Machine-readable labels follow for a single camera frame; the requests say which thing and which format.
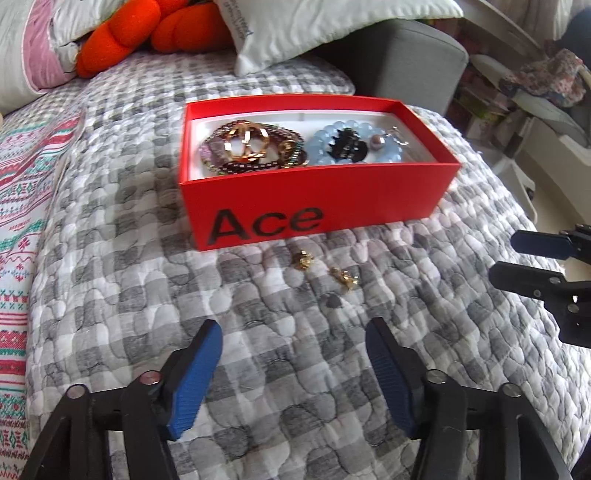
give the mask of blue gripper pad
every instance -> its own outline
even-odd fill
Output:
[[[222,328],[212,320],[207,320],[207,322],[211,322],[211,324],[204,324],[194,341],[186,349],[189,351],[195,347],[196,352],[184,375],[179,379],[178,386],[171,392],[171,416],[166,427],[172,440],[178,440],[185,430],[193,426],[213,372],[222,355]],[[194,345],[194,343],[199,343],[197,340],[205,327],[207,327],[207,331],[203,335],[202,341],[200,344]]]
[[[520,254],[555,258],[557,260],[567,260],[570,257],[576,257],[578,254],[576,247],[567,236],[526,230],[518,230],[513,234],[511,246]]]
[[[403,430],[408,437],[413,437],[417,422],[413,412],[412,392],[392,351],[386,344],[384,329],[378,328],[378,322],[384,321],[379,318],[369,322],[365,331],[365,348],[395,425]]]

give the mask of red and green patterned fabric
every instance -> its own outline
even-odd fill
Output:
[[[0,479],[17,479],[28,458],[29,289],[57,172],[81,123],[74,111],[57,122],[0,130]]]

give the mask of gray pearl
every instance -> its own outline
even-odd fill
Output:
[[[372,138],[369,139],[369,147],[372,150],[382,150],[386,145],[386,139],[383,135],[373,135]]]

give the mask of jewelry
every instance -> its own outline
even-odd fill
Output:
[[[295,267],[298,270],[308,270],[314,263],[314,256],[304,250],[301,250],[294,258]]]
[[[402,139],[396,127],[386,132],[355,120],[327,125],[304,144],[310,165],[400,163],[405,147],[408,142]],[[374,152],[373,160],[367,159],[370,150]]]
[[[353,163],[362,161],[368,155],[368,145],[363,142],[359,134],[352,128],[337,130],[333,137],[334,143],[329,143],[329,155],[336,161],[350,160]]]
[[[263,146],[258,152],[254,152],[252,150],[251,145],[251,130],[255,129],[259,132],[259,137],[263,139]],[[234,155],[232,151],[232,139],[238,135],[240,138],[240,142],[242,143],[242,153],[240,155]],[[267,148],[269,147],[269,143],[271,140],[269,139],[269,134],[267,130],[263,128],[262,125],[255,124],[253,122],[249,122],[244,120],[242,122],[238,122],[234,127],[226,134],[226,141],[224,142],[224,150],[226,151],[226,155],[228,159],[231,161],[239,161],[239,162],[250,162],[256,161],[259,158],[264,158],[267,154]]]
[[[254,152],[250,145],[253,129],[258,131],[258,136],[263,139],[263,148],[258,152]],[[242,154],[234,155],[232,153],[230,157],[231,140],[236,136],[241,139]],[[303,143],[301,135],[293,130],[275,125],[237,120],[216,129],[201,144],[199,154],[205,166],[219,175],[247,173],[306,165],[308,155],[302,150]],[[260,160],[266,156],[270,144],[276,145],[279,159],[260,163]]]
[[[339,268],[331,268],[330,272],[333,276],[339,280],[345,287],[347,287],[348,291],[353,290],[359,284],[359,277],[352,276],[346,270],[341,270]]]

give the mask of patterned blanket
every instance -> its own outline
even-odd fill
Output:
[[[0,132],[0,478],[18,478],[28,457],[25,344],[29,290],[54,173],[82,124],[79,109],[57,122]]]
[[[562,345],[538,302],[487,279],[497,260],[558,265],[511,249],[511,234],[532,224],[441,116],[415,110],[462,162],[431,217],[195,250],[177,188],[185,102],[352,91],[310,60],[243,79],[231,76],[232,60],[136,54],[76,98],[85,128],[31,289],[32,437],[70,384],[127,385],[214,318],[224,331],[220,365],[193,428],[171,444],[182,479],[406,478],[417,445],[392,424],[363,342],[379,315],[400,344],[462,384],[520,385],[574,464],[591,425],[591,353]],[[291,266],[301,249],[316,257],[305,273]],[[347,293],[331,267],[360,276],[361,286]],[[112,459],[115,478],[127,478],[120,436]]]

